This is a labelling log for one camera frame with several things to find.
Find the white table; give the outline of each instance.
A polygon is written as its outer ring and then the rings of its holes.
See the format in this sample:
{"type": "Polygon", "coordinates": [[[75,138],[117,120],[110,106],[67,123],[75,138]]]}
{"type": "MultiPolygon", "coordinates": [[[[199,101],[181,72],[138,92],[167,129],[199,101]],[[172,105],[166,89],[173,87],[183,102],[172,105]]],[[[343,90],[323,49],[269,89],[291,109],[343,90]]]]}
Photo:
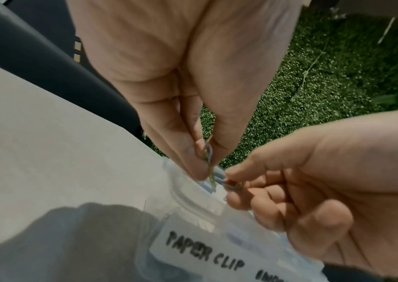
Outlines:
{"type": "Polygon", "coordinates": [[[0,69],[0,242],[49,210],[143,208],[162,158],[130,133],[0,69]]]}

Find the artificial grass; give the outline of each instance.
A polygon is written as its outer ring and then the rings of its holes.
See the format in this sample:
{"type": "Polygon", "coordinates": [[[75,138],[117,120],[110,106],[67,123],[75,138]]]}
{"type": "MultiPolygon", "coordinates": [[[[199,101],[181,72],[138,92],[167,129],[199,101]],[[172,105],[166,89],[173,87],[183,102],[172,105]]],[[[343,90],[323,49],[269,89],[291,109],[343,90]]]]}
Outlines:
{"type": "MultiPolygon", "coordinates": [[[[398,109],[398,103],[371,101],[398,93],[398,19],[378,44],[389,21],[363,15],[334,20],[330,13],[304,9],[288,53],[238,148],[221,165],[237,164],[256,147],[301,127],[398,109]]],[[[208,138],[214,115],[204,108],[201,120],[208,138]]]]}

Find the table surface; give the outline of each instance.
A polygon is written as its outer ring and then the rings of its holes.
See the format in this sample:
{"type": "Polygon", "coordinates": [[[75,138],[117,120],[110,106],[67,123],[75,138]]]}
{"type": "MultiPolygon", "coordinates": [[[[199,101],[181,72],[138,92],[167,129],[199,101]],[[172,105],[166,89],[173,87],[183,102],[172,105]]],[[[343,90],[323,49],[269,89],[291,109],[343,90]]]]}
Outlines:
{"type": "Polygon", "coordinates": [[[126,130],[0,69],[0,242],[49,210],[142,209],[167,186],[162,158],[126,130]]]}

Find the label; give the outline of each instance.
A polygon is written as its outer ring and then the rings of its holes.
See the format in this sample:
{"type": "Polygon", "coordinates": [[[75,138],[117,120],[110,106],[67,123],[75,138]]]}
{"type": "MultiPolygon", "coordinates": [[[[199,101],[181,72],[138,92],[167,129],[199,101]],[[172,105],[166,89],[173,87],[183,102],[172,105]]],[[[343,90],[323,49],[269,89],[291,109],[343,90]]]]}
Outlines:
{"type": "Polygon", "coordinates": [[[149,251],[159,261],[216,281],[310,281],[186,222],[177,214],[167,219],[149,251]]]}

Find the plastic container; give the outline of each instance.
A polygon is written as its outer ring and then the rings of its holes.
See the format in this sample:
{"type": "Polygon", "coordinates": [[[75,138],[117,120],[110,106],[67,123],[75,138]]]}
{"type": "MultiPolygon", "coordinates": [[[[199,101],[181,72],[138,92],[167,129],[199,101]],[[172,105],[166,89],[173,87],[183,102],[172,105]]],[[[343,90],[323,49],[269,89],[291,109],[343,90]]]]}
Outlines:
{"type": "Polygon", "coordinates": [[[319,282],[323,264],[299,256],[287,238],[259,226],[166,161],[170,191],[147,199],[135,264],[151,282],[319,282]]]}

